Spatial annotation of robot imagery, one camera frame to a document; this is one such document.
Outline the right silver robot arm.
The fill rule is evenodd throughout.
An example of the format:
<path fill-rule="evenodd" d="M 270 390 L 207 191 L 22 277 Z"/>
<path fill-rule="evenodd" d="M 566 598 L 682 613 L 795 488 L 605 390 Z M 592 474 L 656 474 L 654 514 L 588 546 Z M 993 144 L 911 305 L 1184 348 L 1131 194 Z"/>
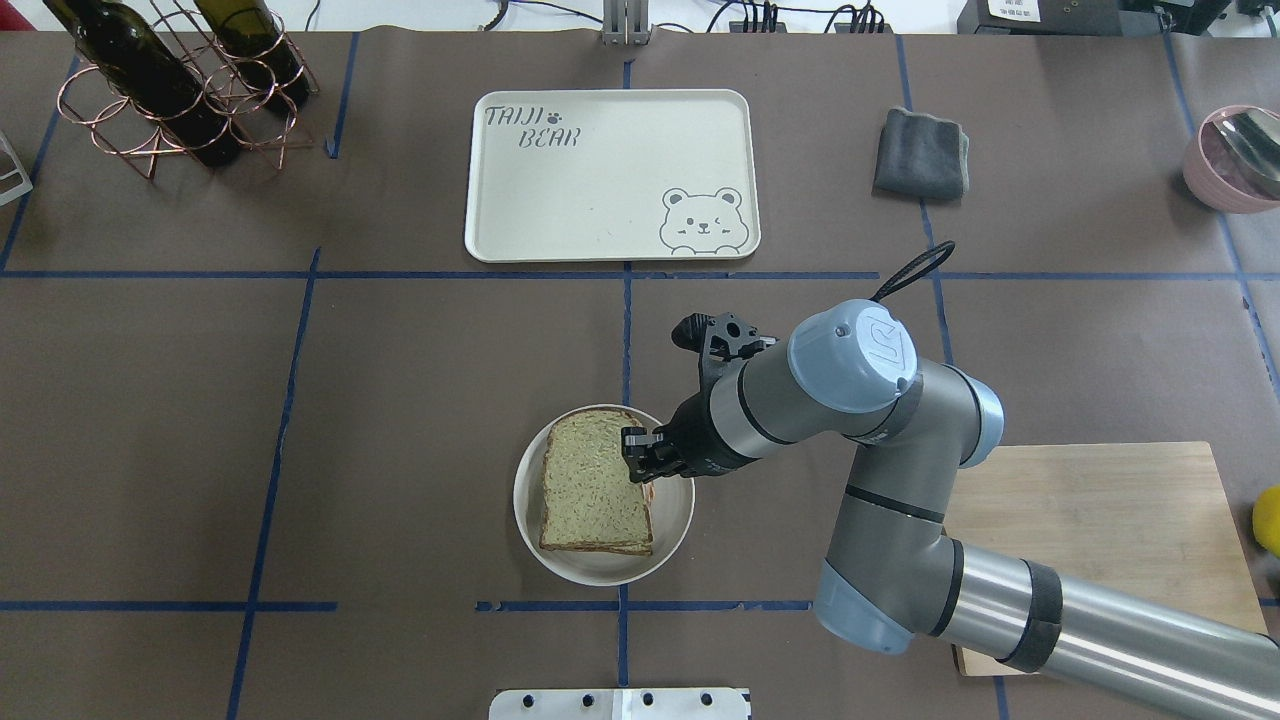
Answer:
<path fill-rule="evenodd" d="M 1178 717 L 1277 716 L 1266 635 L 955 537 L 957 473 L 998 446 L 1004 407 L 920 357 L 882 304 L 841 302 L 783 340 L 731 313 L 689 316 L 672 340 L 698 351 L 700 387 L 666 424 L 621 432 L 632 482 L 722 477 L 826 432 L 855 443 L 813 602 L 833 635 L 888 655 L 929 635 Z"/>

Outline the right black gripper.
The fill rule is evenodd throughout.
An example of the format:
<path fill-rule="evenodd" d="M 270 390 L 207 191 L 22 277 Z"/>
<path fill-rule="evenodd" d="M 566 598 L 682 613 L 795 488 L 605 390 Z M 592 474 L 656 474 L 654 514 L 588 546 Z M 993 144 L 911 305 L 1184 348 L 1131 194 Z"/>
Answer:
<path fill-rule="evenodd" d="M 649 430 L 623 427 L 620 430 L 632 483 L 645 484 L 664 477 L 722 477 L 736 469 L 736 452 L 721 438 L 704 395 L 686 398 L 663 427 Z"/>

